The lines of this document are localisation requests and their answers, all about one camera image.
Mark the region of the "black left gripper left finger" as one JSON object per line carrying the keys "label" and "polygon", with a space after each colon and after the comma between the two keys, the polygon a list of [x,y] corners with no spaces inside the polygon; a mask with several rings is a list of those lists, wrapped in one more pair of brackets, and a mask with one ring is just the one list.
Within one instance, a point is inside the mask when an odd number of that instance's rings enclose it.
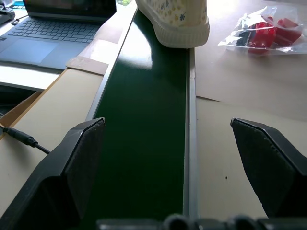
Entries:
{"label": "black left gripper left finger", "polygon": [[33,170],[0,218],[2,230],[67,230],[85,215],[102,152],[105,120],[70,129]]}

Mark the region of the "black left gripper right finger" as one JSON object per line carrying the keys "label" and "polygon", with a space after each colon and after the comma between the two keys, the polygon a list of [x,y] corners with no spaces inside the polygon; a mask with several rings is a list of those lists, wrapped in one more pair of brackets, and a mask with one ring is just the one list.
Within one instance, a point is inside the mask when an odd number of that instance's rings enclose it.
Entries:
{"label": "black left gripper right finger", "polygon": [[277,129],[233,118],[245,174],[268,217],[307,216],[307,158]]}

